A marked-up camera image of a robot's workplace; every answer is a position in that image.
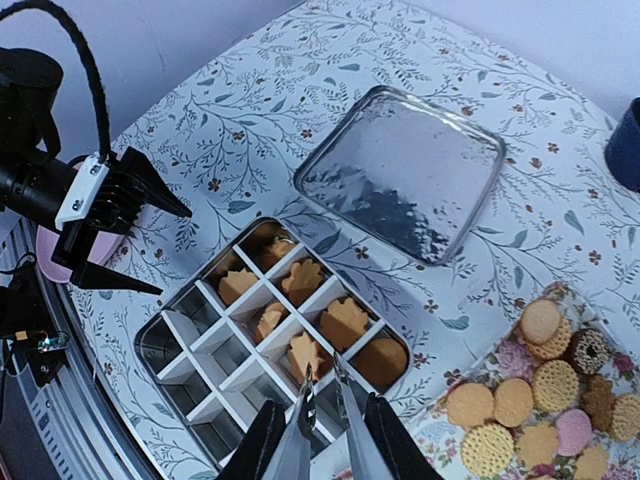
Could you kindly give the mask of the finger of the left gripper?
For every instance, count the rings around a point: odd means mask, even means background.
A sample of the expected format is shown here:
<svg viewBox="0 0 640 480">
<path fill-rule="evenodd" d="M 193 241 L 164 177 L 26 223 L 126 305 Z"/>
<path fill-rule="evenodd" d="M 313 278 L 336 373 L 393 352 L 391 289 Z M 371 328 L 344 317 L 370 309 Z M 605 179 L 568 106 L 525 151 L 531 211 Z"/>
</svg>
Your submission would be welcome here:
<svg viewBox="0 0 640 480">
<path fill-rule="evenodd" d="M 121 157 L 120 167 L 132 185 L 141 191 L 146 204 L 177 217 L 192 217 L 192 211 L 169 189 L 145 154 L 128 147 Z"/>
<path fill-rule="evenodd" d="M 72 271 L 70 283 L 85 290 L 127 290 L 151 295 L 163 292 L 154 285 L 88 261 Z"/>
</svg>

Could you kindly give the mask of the pink sandwich cookie upper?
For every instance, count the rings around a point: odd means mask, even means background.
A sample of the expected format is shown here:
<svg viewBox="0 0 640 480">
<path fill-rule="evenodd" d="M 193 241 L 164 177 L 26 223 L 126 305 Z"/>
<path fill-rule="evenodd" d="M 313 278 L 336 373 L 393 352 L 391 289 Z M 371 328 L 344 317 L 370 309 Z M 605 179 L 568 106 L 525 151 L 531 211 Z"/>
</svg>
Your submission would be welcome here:
<svg viewBox="0 0 640 480">
<path fill-rule="evenodd" d="M 591 420 L 581 409 L 571 409 L 560 414 L 555 420 L 555 427 L 559 440 L 557 453 L 560 456 L 577 456 L 592 438 Z"/>
</svg>

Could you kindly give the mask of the metal cookie tin with dividers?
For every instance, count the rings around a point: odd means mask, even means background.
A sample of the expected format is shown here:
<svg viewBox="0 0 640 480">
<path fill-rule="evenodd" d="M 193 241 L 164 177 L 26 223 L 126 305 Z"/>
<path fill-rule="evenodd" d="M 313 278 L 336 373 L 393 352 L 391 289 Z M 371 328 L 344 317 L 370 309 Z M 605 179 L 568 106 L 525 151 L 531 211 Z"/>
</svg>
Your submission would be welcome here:
<svg viewBox="0 0 640 480">
<path fill-rule="evenodd" d="M 173 412 L 225 466 L 266 400 L 291 410 L 310 366 L 328 397 L 335 353 L 359 406 L 395 386 L 410 350 L 358 294 L 274 219 L 255 222 L 138 333 L 137 352 Z"/>
</svg>

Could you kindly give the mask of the metal tin lid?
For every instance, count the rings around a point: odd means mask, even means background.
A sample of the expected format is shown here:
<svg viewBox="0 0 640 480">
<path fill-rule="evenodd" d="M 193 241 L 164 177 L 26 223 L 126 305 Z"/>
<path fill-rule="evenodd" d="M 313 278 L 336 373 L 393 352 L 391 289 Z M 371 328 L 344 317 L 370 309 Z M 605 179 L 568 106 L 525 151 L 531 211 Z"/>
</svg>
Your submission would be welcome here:
<svg viewBox="0 0 640 480">
<path fill-rule="evenodd" d="M 506 158 L 498 135 L 390 86 L 370 89 L 294 175 L 309 200 L 426 265 L 448 262 Z"/>
</svg>

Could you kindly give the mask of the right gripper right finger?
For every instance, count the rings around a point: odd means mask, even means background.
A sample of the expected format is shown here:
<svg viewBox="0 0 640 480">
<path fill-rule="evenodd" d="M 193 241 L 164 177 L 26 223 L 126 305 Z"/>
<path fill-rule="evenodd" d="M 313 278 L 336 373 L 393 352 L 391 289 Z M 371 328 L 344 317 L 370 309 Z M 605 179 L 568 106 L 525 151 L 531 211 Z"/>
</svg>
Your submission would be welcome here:
<svg viewBox="0 0 640 480">
<path fill-rule="evenodd" d="M 368 395 L 364 422 L 394 479 L 443 480 L 385 397 L 375 393 Z"/>
</svg>

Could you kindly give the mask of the chocolate sprinkled donut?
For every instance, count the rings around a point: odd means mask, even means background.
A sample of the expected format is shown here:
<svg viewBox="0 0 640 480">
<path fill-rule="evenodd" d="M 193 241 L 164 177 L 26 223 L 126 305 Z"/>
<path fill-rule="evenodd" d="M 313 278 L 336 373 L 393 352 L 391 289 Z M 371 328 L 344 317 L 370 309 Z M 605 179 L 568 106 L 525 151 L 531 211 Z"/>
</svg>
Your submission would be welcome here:
<svg viewBox="0 0 640 480">
<path fill-rule="evenodd" d="M 611 349 L 607 337 L 594 328 L 578 330 L 571 339 L 569 360 L 583 375 L 595 375 L 609 361 Z"/>
</svg>

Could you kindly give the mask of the pink round plate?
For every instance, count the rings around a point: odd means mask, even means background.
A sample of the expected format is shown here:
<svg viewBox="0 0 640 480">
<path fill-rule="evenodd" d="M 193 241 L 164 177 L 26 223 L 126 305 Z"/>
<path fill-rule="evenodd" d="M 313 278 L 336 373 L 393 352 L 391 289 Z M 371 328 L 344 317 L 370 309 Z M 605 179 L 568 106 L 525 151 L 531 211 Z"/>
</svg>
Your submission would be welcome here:
<svg viewBox="0 0 640 480">
<path fill-rule="evenodd" d="M 72 169 L 79 170 L 86 157 L 74 165 L 54 159 L 39 166 L 31 185 L 35 222 L 58 234 L 51 261 L 68 269 L 71 274 L 83 262 L 95 263 L 89 260 L 89 256 L 100 231 L 116 234 L 130 223 L 129 219 L 118 219 L 115 187 L 111 182 L 113 169 L 107 162 L 109 173 L 87 217 L 83 221 L 67 223 L 62 231 L 56 230 L 54 220 L 57 211 L 75 177 Z"/>
</svg>

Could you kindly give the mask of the floral tablecloth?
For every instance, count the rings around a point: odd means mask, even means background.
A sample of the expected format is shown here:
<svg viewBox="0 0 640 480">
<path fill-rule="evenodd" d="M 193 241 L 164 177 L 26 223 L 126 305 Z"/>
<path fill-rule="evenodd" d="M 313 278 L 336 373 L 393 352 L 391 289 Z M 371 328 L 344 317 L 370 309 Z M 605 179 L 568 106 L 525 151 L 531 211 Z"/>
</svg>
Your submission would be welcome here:
<svg viewBox="0 0 640 480">
<path fill-rule="evenodd" d="M 445 267 L 421 267 L 310 205 L 293 175 L 377 84 L 502 136 L 487 208 Z M 413 352 L 390 393 L 408 421 L 461 379 L 547 285 L 577 290 L 619 339 L 607 377 L 639 387 L 639 197 L 603 160 L 613 117 L 570 84 L 402 1 L 307 1 L 205 65 L 127 128 L 192 209 L 146 211 L 115 269 L 174 294 L 262 216 L 319 249 Z"/>
</svg>

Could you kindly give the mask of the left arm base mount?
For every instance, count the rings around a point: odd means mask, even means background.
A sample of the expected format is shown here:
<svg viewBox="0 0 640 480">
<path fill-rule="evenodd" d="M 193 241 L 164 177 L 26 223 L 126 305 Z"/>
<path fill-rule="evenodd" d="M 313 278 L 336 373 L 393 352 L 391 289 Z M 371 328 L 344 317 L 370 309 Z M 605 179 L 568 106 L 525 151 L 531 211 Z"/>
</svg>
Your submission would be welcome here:
<svg viewBox="0 0 640 480">
<path fill-rule="evenodd" d="M 14 277 L 1 287 L 1 348 L 12 352 L 10 371 L 29 366 L 35 383 L 50 383 L 66 364 L 69 335 L 58 330 L 33 279 Z"/>
</svg>

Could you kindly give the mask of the floral rectangular tray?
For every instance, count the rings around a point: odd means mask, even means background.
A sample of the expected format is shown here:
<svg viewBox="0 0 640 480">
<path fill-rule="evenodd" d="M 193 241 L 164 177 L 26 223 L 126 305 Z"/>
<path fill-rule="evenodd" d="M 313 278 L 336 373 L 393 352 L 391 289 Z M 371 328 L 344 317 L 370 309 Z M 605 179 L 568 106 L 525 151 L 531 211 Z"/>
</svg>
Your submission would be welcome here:
<svg viewBox="0 0 640 480">
<path fill-rule="evenodd" d="M 560 456 L 556 418 L 582 409 L 593 375 L 570 364 L 572 336 L 594 328 L 606 337 L 609 361 L 597 374 L 616 395 L 608 432 L 592 427 L 577 456 Z M 556 283 L 530 302 L 510 328 L 412 423 L 412 435 L 428 463 L 445 479 L 635 479 L 639 475 L 639 338 L 618 328 L 575 288 Z M 500 473 L 480 477 L 461 460 L 467 432 L 499 424 L 512 435 L 514 455 Z"/>
</svg>

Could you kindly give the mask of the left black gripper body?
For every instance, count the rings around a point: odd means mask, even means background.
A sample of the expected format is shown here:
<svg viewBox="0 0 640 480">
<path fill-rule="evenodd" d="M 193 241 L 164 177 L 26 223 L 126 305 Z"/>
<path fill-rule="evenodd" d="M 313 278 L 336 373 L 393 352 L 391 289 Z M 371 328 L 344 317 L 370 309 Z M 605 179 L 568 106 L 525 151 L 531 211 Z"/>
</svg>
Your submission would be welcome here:
<svg viewBox="0 0 640 480">
<path fill-rule="evenodd" d="M 62 83 L 61 66 L 48 55 L 25 48 L 1 51 L 1 205 L 33 221 L 32 182 L 37 168 L 61 150 L 51 109 Z M 120 221 L 129 219 L 119 235 L 137 219 L 144 199 L 110 155 L 111 178 Z"/>
</svg>

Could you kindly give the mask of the brown flower cookie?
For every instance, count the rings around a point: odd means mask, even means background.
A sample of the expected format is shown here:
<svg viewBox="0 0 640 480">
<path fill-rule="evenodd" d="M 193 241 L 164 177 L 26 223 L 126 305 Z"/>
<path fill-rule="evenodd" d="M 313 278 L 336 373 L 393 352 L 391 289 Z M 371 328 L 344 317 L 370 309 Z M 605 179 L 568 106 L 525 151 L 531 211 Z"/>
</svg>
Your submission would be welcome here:
<svg viewBox="0 0 640 480">
<path fill-rule="evenodd" d="M 612 382 L 602 375 L 593 375 L 587 382 L 581 395 L 581 407 L 591 419 L 592 427 L 608 432 L 612 423 L 616 395 L 612 391 Z"/>
</svg>

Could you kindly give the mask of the dark blue mug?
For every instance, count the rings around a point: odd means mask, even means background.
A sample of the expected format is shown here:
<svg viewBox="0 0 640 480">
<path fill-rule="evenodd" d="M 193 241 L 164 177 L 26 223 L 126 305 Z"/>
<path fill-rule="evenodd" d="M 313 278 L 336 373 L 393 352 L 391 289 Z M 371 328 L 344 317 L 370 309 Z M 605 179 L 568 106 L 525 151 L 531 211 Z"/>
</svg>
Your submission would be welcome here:
<svg viewBox="0 0 640 480">
<path fill-rule="evenodd" d="M 613 178 L 626 189 L 640 189 L 640 98 L 633 99 L 605 147 L 605 163 Z"/>
</svg>

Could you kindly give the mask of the round embossed biscuit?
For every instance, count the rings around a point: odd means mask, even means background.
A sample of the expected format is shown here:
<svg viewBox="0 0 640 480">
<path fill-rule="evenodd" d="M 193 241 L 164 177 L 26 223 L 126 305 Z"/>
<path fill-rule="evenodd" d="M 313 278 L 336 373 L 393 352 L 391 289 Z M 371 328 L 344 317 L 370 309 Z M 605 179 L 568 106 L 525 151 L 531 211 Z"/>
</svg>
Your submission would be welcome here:
<svg viewBox="0 0 640 480">
<path fill-rule="evenodd" d="M 493 476 L 505 470 L 514 455 L 511 433 L 495 423 L 475 427 L 461 443 L 461 460 L 466 469 L 480 477 Z"/>
</svg>

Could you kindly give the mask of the white handled food tongs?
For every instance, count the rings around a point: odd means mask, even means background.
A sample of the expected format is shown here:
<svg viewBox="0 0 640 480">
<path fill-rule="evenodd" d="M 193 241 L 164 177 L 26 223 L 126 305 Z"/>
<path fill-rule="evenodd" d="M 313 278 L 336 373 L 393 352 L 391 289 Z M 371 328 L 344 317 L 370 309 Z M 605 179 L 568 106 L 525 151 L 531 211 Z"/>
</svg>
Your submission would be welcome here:
<svg viewBox="0 0 640 480">
<path fill-rule="evenodd" d="M 391 479 L 390 468 L 364 422 L 346 361 L 333 355 L 328 397 L 306 378 L 265 479 Z"/>
</svg>

